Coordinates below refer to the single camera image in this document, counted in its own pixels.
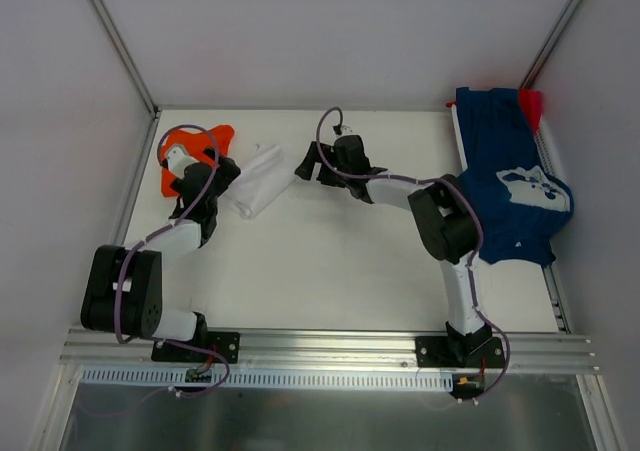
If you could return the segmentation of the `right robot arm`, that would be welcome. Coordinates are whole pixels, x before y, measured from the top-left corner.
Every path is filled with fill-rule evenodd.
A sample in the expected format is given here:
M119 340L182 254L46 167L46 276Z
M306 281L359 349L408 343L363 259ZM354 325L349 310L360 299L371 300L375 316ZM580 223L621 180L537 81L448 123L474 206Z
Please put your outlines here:
M480 359L492 328L479 305L475 272L483 234L479 221L454 176L420 181L373 167L358 135L338 137L332 145L314 141L295 175L330 187L347 189L367 204L385 204L413 216L421 242L440 263L448 301L446 341L432 354L470 366Z

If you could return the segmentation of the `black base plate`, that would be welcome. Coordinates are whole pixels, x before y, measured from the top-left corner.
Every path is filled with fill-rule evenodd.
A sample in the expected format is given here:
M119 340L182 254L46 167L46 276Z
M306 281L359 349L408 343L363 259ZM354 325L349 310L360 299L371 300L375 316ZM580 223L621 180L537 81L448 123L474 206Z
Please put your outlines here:
M498 337L492 337L471 350L440 335L418 336L414 345L420 368L499 369L506 363L502 341Z
M241 334L238 332L209 331L201 344L189 342L190 346L214 351L221 355L229 364L238 362ZM159 363L203 364L209 354L203 354L182 347L164 344L155 346L151 353L151 360Z

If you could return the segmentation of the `blue printed t shirt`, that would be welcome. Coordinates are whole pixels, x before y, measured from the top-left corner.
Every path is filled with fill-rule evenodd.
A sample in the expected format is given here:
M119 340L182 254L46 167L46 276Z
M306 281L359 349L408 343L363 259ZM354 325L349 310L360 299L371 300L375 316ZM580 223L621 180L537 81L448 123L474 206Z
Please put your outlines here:
M518 91L456 90L466 169L458 180L483 228L479 255L548 266L551 238L574 213L570 188L546 173Z

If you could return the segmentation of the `white t shirt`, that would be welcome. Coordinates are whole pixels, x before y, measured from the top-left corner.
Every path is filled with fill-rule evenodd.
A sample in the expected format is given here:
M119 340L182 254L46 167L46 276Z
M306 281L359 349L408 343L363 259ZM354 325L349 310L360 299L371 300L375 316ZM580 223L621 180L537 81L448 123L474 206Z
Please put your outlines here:
M295 169L295 160L281 145L260 143L222 200L242 219L253 219L295 181Z

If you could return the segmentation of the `red t shirt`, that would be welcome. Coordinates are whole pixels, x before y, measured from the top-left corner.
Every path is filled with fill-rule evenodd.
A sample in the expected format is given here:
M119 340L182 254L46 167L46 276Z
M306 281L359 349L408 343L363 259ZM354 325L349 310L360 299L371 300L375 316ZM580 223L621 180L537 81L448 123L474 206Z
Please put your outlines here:
M540 121L544 113L544 98L540 91L532 89L518 90L519 104L534 135L539 132Z

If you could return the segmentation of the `aluminium mounting rail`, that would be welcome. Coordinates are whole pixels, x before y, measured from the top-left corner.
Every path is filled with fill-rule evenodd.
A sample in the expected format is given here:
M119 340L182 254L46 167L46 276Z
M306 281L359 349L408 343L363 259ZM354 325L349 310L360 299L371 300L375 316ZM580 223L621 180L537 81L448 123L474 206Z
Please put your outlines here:
M394 371L417 368L419 332L239 329L237 366L247 369ZM563 333L512 333L508 371L520 374L601 372L591 339ZM153 345L121 345L107 333L71 328L60 354L65 364L151 364Z

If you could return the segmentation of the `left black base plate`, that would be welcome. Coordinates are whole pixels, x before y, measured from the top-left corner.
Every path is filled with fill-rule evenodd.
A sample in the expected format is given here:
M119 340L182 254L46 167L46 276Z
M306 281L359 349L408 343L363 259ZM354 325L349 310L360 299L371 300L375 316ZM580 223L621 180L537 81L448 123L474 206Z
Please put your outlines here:
M190 346L214 351L221 355L229 364L238 362L241 334L238 332L209 331L201 344L189 342ZM209 354L203 354L182 347L164 344L155 346L151 353L151 360L159 363L203 364Z

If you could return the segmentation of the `white perforated basket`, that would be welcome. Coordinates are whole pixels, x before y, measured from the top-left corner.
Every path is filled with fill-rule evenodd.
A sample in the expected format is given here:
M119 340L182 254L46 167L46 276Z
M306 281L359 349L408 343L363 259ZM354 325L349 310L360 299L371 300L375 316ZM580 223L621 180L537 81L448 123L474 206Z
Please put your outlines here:
M455 103L450 103L447 105L447 107L451 112L454 136L456 140L461 169L466 170L468 167L468 163L462 139L461 127L457 115L457 105ZM534 134L534 141L536 143L538 155L544 171L547 174L553 175L558 179L565 180L566 173L563 170L559 152L554 142L551 129L544 117L540 118L538 131Z

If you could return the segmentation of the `orange t shirt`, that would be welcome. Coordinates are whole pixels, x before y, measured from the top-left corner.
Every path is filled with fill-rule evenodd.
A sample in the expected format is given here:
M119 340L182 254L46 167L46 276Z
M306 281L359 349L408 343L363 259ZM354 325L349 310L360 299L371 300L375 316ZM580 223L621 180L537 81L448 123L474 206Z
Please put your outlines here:
M222 155L227 155L229 153L231 142L235 136L234 128L228 124L221 124L211 128L209 132L215 138L219 146L220 153ZM189 155L198 161L202 161L207 164L212 163L212 159L204 154L204 150L207 147L212 148L213 142L204 133L196 133L195 131L189 131L185 128L180 128L172 132L160 147L160 156L162 160L167 158L169 149L174 145L180 145ZM170 187L170 184L175 178L176 176L168 169L163 169L161 171L161 193L165 198L178 196L178 193Z

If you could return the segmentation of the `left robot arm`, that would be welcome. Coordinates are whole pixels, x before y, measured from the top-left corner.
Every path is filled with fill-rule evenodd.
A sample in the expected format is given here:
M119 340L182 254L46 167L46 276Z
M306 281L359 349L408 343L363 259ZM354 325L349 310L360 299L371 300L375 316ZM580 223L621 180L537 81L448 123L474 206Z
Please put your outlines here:
M240 176L225 156L211 166L189 161L171 187L176 207L167 224L131 247L102 245L92 261L81 306L84 328L128 339L174 340L188 361L208 352L206 319L163 304L163 271L208 243L217 226L218 198Z

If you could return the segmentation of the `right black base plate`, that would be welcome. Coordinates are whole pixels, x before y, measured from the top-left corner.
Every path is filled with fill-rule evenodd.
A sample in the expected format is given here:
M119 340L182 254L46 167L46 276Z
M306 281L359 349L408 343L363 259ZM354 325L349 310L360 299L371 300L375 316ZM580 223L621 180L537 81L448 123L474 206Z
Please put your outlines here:
M498 337L492 337L471 350L440 335L418 336L414 345L420 368L499 369L506 363L502 341Z

